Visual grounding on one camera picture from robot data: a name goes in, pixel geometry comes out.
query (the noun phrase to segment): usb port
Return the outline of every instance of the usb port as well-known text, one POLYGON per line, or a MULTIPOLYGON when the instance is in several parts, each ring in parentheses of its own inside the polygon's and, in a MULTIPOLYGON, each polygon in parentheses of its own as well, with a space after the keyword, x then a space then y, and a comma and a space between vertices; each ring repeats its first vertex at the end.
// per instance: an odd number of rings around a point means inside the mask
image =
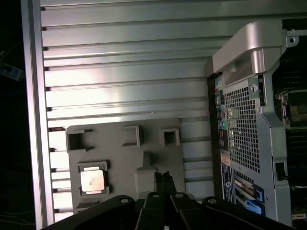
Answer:
POLYGON ((217 119, 221 120, 222 119, 222 113, 221 111, 217 111, 217 119))
POLYGON ((218 92, 215 94, 215 104, 216 106, 219 106, 221 104, 221 99, 218 92))

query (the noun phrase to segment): dark background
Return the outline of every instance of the dark background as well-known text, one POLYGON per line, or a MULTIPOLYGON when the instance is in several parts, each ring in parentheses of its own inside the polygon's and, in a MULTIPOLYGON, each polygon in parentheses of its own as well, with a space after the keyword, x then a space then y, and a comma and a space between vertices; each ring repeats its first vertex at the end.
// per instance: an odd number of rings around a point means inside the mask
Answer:
MULTIPOLYGON (((0 69, 5 63, 24 70, 20 1, 1 1, 0 9, 0 52, 10 51, 0 69)), ((0 75, 0 89, 0 229, 35 229, 26 223, 34 224, 35 215, 25 78, 0 75)))

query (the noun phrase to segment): mesh vent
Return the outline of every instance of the mesh vent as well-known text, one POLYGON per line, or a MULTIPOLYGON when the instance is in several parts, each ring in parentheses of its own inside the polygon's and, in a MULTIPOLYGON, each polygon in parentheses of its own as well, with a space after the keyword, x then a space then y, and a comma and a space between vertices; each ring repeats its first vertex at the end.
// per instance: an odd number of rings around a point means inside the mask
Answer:
POLYGON ((240 173, 240 172, 238 172, 236 170, 234 170, 234 171, 235 171, 235 174, 237 174, 239 177, 243 178, 244 180, 246 180, 246 181, 248 181, 248 182, 250 182, 252 184, 254 183, 253 179, 250 179, 248 176, 245 176, 244 174, 242 174, 242 173, 240 173))
POLYGON ((255 100, 248 87, 225 95, 230 159, 260 173, 255 100))

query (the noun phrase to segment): cable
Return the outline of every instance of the cable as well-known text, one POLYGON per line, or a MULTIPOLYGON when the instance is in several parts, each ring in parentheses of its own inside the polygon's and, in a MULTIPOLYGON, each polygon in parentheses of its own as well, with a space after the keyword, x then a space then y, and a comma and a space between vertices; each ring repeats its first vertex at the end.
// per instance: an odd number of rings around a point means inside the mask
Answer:
POLYGON ((26 224, 30 224, 30 222, 28 222, 28 221, 26 221, 26 220, 24 220, 24 219, 21 219, 20 217, 6 216, 6 215, 0 215, 0 217, 17 218, 17 219, 23 221, 23 222, 26 223, 26 224))
POLYGON ((35 226, 35 224, 31 224, 31 223, 18 223, 18 222, 14 222, 14 221, 9 221, 9 220, 4 220, 4 219, 0 219, 0 222, 6 222, 6 223, 12 223, 12 224, 20 224, 20 225, 28 225, 28 226, 35 226))

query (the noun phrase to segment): square slot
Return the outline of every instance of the square slot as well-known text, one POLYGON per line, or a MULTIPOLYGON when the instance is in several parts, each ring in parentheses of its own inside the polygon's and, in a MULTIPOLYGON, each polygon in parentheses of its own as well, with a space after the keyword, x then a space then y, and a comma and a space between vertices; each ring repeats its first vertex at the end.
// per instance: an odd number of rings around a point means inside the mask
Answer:
POLYGON ((77 130, 67 133, 67 150, 68 151, 89 151, 93 147, 85 143, 86 133, 91 132, 91 130, 77 130))
POLYGON ((162 145, 180 145, 179 130, 177 128, 163 129, 162 130, 162 145))
POLYGON ((123 127, 123 144, 122 147, 140 147, 140 127, 139 126, 128 126, 123 127))

